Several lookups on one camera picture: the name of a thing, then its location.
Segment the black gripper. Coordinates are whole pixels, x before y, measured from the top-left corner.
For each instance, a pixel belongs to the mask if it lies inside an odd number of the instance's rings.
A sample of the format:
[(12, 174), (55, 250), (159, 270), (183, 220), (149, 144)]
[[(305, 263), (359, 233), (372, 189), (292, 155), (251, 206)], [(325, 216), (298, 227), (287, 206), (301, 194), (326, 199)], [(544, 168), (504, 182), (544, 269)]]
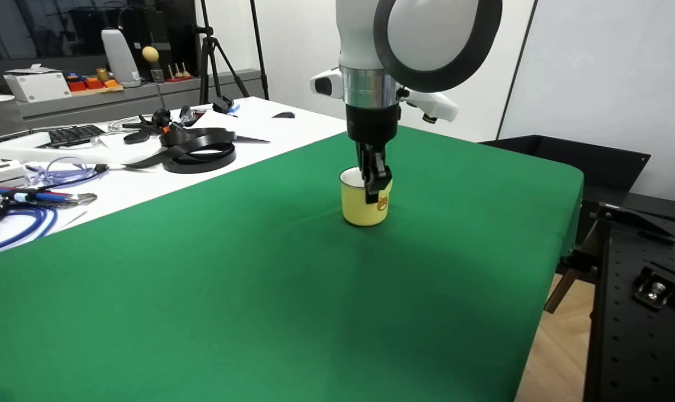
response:
[(385, 110), (346, 107), (346, 132), (358, 144), (355, 153), (364, 189), (364, 203), (375, 203), (375, 194), (392, 182), (386, 155), (382, 149), (372, 153), (368, 145), (386, 145), (398, 132), (398, 120), (398, 106)]

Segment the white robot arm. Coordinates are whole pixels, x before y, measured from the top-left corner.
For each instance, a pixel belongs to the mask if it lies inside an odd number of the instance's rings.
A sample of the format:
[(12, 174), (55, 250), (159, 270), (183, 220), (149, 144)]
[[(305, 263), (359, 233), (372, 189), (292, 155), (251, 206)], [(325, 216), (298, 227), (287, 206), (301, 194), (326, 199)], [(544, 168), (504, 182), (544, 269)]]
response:
[(345, 103), (367, 203), (393, 180), (386, 144), (400, 106), (454, 120), (440, 93), (480, 69), (501, 18), (504, 0), (335, 0), (338, 66), (314, 77), (311, 89)]

